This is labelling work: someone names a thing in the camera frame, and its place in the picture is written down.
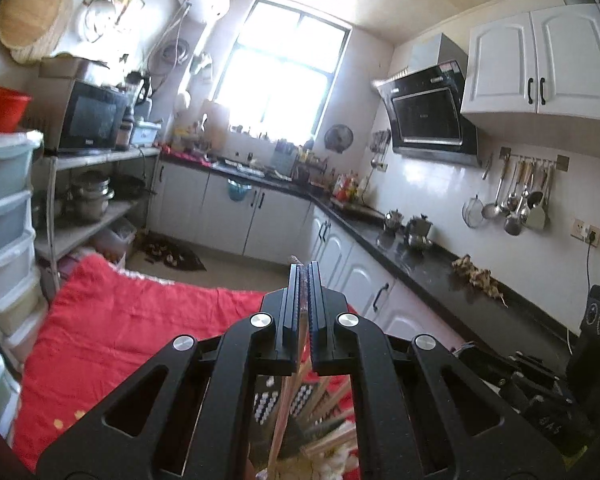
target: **tiled floor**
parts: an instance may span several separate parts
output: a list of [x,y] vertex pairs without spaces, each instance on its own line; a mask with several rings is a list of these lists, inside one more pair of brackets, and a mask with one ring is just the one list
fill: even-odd
[[195,252],[202,260],[206,270],[187,272],[170,269],[160,262],[152,264],[146,261],[142,251],[136,252],[131,257],[126,268],[164,280],[207,288],[222,287],[230,290],[271,292],[285,288],[289,279],[288,267],[258,262],[241,256],[231,256],[204,248],[196,248]]

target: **window frame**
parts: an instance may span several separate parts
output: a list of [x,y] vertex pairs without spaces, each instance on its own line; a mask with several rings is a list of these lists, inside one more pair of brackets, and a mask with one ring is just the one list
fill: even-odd
[[[319,68],[316,68],[315,66],[311,66],[308,65],[306,63],[302,63],[300,61],[296,61],[295,59],[291,59],[289,57],[286,56],[279,56],[277,54],[272,54],[270,52],[267,52],[265,50],[259,49],[259,48],[254,48],[252,46],[246,46],[243,44],[240,44],[238,42],[238,38],[240,38],[240,33],[242,32],[242,27],[244,26],[244,24],[247,22],[247,20],[251,17],[251,15],[253,14],[253,11],[256,9],[257,5],[263,3],[266,5],[271,5],[271,6],[275,6],[275,7],[280,7],[281,9],[286,9],[286,10],[290,10],[291,12],[294,13],[298,13],[298,22],[296,23],[296,29],[299,27],[300,23],[302,23],[302,20],[307,17],[307,18],[312,18],[314,20],[317,20],[319,22],[323,22],[327,25],[330,25],[331,27],[337,28],[338,30],[341,30],[344,32],[344,36],[342,38],[342,44],[340,45],[340,51],[338,52],[338,61],[336,63],[336,66],[333,70],[333,72],[325,72],[324,70],[321,70]],[[314,124],[312,126],[312,130],[311,133],[309,135],[309,139],[314,139],[318,133],[318,127],[320,126],[320,122],[322,121],[322,117],[324,115],[324,111],[326,109],[327,106],[327,102],[329,101],[329,97],[331,95],[331,91],[333,90],[333,83],[336,79],[336,76],[338,75],[338,72],[340,71],[340,66],[342,65],[342,59],[344,57],[344,51],[347,48],[347,45],[349,44],[349,38],[351,35],[351,28],[347,27],[346,25],[341,25],[340,23],[336,23],[334,21],[330,21],[327,18],[321,17],[318,14],[314,14],[313,12],[309,11],[309,10],[305,10],[302,7],[293,7],[291,5],[288,4],[284,4],[281,3],[279,1],[273,1],[273,0],[256,0],[253,5],[251,6],[251,9],[249,10],[249,13],[246,17],[246,19],[244,20],[244,22],[242,23],[242,25],[240,26],[240,31],[238,32],[238,36],[235,38],[234,41],[234,46],[232,46],[231,48],[231,52],[229,53],[229,56],[227,57],[226,63],[224,64],[224,67],[222,68],[222,74],[220,76],[220,79],[218,80],[218,84],[216,85],[216,90],[214,91],[214,101],[218,98],[220,91],[222,89],[222,84],[224,83],[224,76],[226,75],[227,70],[229,69],[229,67],[231,66],[231,62],[234,58],[234,55],[236,52],[238,52],[239,50],[248,50],[251,52],[255,52],[256,54],[261,54],[263,56],[268,56],[272,59],[275,59],[277,61],[279,61],[281,64],[285,64],[285,63],[292,63],[296,66],[308,69],[308,70],[312,70],[312,72],[317,72],[319,74],[322,74],[323,76],[325,76],[327,78],[327,85],[324,91],[324,94],[322,96],[322,99],[320,101],[320,105],[318,106],[318,110],[316,111],[316,115],[314,118]],[[262,124],[264,122],[264,118],[267,115],[267,111],[269,109],[269,101],[271,99],[271,94],[269,95],[269,97],[267,98],[267,104],[265,105],[264,111],[262,113],[262,116],[260,117],[260,124]]]

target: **black countertop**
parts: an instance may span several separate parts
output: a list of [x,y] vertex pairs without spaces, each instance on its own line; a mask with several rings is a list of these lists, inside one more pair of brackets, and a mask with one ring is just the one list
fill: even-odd
[[451,262],[457,258],[455,254],[439,246],[425,252],[406,248],[400,235],[387,236],[381,225],[345,216],[333,209],[328,198],[315,196],[289,182],[250,176],[226,165],[209,168],[179,156],[163,154],[160,157],[167,162],[310,200],[462,338],[476,341],[504,357],[516,351],[539,357],[549,368],[564,373],[570,357],[565,327],[504,284],[500,284],[500,290],[508,306],[469,285],[453,272]]

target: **metal shelf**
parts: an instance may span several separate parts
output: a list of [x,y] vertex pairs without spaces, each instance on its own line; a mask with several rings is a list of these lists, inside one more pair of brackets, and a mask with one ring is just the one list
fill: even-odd
[[[111,224],[138,203],[138,200],[112,200],[103,218],[94,224],[78,224],[72,218],[59,218],[56,221],[54,235],[55,258],[58,261],[66,256],[81,243],[87,241],[91,236],[100,231],[103,227]],[[51,261],[51,248],[46,235],[46,228],[36,232],[36,241],[34,242],[36,253],[47,261]]]
[[107,162],[119,162],[120,160],[130,160],[142,156],[143,153],[144,156],[156,156],[160,153],[160,148],[130,148],[126,152],[110,152],[84,156],[59,156],[56,171],[84,168]]

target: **red cloth on counter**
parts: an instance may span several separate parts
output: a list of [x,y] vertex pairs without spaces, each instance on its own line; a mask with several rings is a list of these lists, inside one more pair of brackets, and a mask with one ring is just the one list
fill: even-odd
[[[13,450],[34,471],[40,454],[171,339],[207,339],[260,309],[264,292],[164,285],[81,261],[53,302],[29,355]],[[334,378],[330,390],[343,378]],[[344,409],[352,405],[343,399]]]

